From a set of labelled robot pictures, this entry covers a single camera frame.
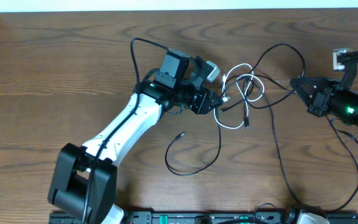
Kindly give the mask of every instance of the white cable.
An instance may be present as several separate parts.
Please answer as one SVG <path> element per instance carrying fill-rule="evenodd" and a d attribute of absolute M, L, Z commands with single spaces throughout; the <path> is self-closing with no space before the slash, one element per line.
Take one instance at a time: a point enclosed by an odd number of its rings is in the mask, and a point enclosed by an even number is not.
<path fill-rule="evenodd" d="M 243 65 L 247 65 L 248 67 L 250 67 L 251 69 L 253 69 L 252 66 L 249 65 L 248 63 L 242 63 L 242 64 L 236 65 L 235 67 L 233 67 L 232 69 L 230 69 L 230 71 L 227 73 L 227 75 L 223 75 L 223 86 L 222 86 L 223 96 L 226 97 L 225 89 L 226 89 L 226 80 L 227 80 L 228 76 L 230 75 L 230 73 L 231 73 L 234 69 L 236 69 L 236 68 L 238 68 L 238 67 L 240 67 L 240 66 L 243 66 Z M 240 78 L 246 77 L 246 76 L 251 77 L 251 80 L 252 80 L 253 78 L 256 78 L 256 79 L 259 81 L 259 83 L 262 85 L 262 93 L 260 94 L 260 96 L 259 96 L 258 98 L 254 99 L 254 100 L 248 100 L 248 99 L 247 99 L 248 101 L 251 101 L 251 102 L 257 101 L 257 100 L 259 100 L 259 99 L 263 96 L 263 93 L 265 92 L 265 86 L 264 86 L 264 84 L 262 83 L 262 81 L 261 81 L 258 77 L 256 77 L 256 76 L 254 75 L 254 71 L 252 71 L 251 74 L 243 74 L 243 75 L 237 77 L 237 79 L 236 79 L 236 85 L 237 85 L 237 87 L 238 87 L 238 89 L 239 89 L 239 91 L 240 91 L 240 93 L 241 93 L 241 96 L 242 96 L 242 98 L 244 99 L 244 101 L 245 101 L 245 99 L 246 99 L 246 93 L 248 92 L 248 89 L 249 89 L 249 86 L 250 86 L 251 82 L 248 83 L 247 88 L 246 88 L 245 92 L 243 93 L 242 90 L 240 89 L 238 80 L 239 80 Z M 248 103 L 247 103 L 247 101 L 245 101 L 244 103 L 246 104 L 246 114 L 245 114 L 245 116 L 248 117 L 248 115 L 249 115 Z M 240 127 L 244 124 L 244 121 L 243 121 L 243 122 L 242 122 L 240 125 L 238 125 L 237 127 L 231 127 L 231 126 L 226 126 L 226 125 L 220 123 L 220 122 L 218 121 L 218 119 L 216 118 L 216 108 L 214 109 L 214 118 L 215 118 L 215 121 L 216 121 L 219 125 L 221 125 L 221 126 L 224 127 L 224 128 L 228 128 L 228 129 L 238 129 L 238 128 L 240 128 Z"/>

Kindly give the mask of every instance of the white wall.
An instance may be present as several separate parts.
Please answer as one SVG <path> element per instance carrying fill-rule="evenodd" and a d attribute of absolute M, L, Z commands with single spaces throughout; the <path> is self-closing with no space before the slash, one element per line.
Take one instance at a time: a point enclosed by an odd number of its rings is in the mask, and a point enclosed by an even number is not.
<path fill-rule="evenodd" d="M 0 12 L 358 7 L 358 0 L 0 0 Z"/>

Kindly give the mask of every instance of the green light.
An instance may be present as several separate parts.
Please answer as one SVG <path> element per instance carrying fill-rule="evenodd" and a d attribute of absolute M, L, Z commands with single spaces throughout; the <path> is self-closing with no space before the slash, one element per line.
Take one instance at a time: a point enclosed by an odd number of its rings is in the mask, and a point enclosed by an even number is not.
<path fill-rule="evenodd" d="M 348 113 L 353 113 L 353 112 L 354 112 L 354 109 L 351 108 L 351 107 L 347 107 L 347 112 L 348 112 Z"/>

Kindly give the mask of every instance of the brown wood surface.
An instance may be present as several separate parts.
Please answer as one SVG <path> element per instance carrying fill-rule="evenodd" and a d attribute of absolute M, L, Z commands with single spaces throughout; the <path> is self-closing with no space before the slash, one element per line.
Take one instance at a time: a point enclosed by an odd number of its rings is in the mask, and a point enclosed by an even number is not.
<path fill-rule="evenodd" d="M 0 14 L 0 223 L 47 222 L 56 209 L 48 204 L 47 192 L 59 150 L 98 134 L 129 100 L 135 83 L 133 36 L 200 55 L 226 72 L 238 63 L 254 64 L 264 50 L 286 42 L 304 55 L 307 75 L 339 78 L 342 73 L 332 71 L 332 50 L 358 50 L 358 9 Z M 143 75 L 158 67 L 164 54 L 146 44 L 136 44 L 135 52 Z M 300 71 L 300 60 L 284 47 L 269 53 L 257 70 L 285 86 Z M 270 101 L 285 94 L 265 83 Z M 353 89 L 358 91 L 358 76 Z M 235 89 L 229 93 L 240 97 Z M 221 120 L 241 122 L 241 108 Z M 325 209 L 342 205 L 356 187 L 357 174 L 328 122 L 309 115 L 294 96 L 273 111 L 296 194 Z M 177 177 L 163 160 L 172 139 L 186 132 L 169 159 L 190 171 L 214 157 L 218 131 L 212 114 L 166 114 L 120 166 L 117 204 L 156 211 L 291 205 L 270 121 L 268 110 L 251 109 L 249 130 L 222 130 L 222 151 L 213 166 Z M 337 125 L 357 134 L 356 128 Z M 358 146 L 344 139 L 358 161 Z M 358 194 L 347 209 L 358 211 Z"/>

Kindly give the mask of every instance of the robotic arm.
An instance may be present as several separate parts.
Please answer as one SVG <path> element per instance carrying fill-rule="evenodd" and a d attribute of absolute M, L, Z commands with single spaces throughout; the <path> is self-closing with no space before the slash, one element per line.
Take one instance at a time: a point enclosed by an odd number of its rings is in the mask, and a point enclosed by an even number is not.
<path fill-rule="evenodd" d="M 185 78 L 189 63 L 195 70 L 190 78 Z M 221 106 L 223 100 L 203 85 L 205 80 L 215 80 L 219 73 L 220 69 L 210 61 L 167 49 L 161 68 L 154 71 L 154 80 L 146 76 L 135 87 L 136 93 L 116 119 L 81 147 L 68 143 L 60 151 L 48 193 L 49 203 L 81 219 L 86 189 L 90 184 L 86 222 L 119 224 L 124 216 L 122 209 L 114 205 L 119 164 L 141 135 L 174 106 L 185 107 L 196 114 L 207 114 Z M 109 136 L 123 121 L 124 124 Z M 96 156 L 106 139 L 107 144 Z M 77 174 L 78 171 L 91 170 L 95 160 L 92 181 Z"/>
<path fill-rule="evenodd" d="M 333 61 L 335 71 L 344 71 L 342 80 L 292 78 L 290 85 L 306 104 L 309 113 L 317 117 L 332 114 L 345 124 L 358 126 L 358 93 L 350 90 L 357 75 L 358 51 L 335 50 Z"/>

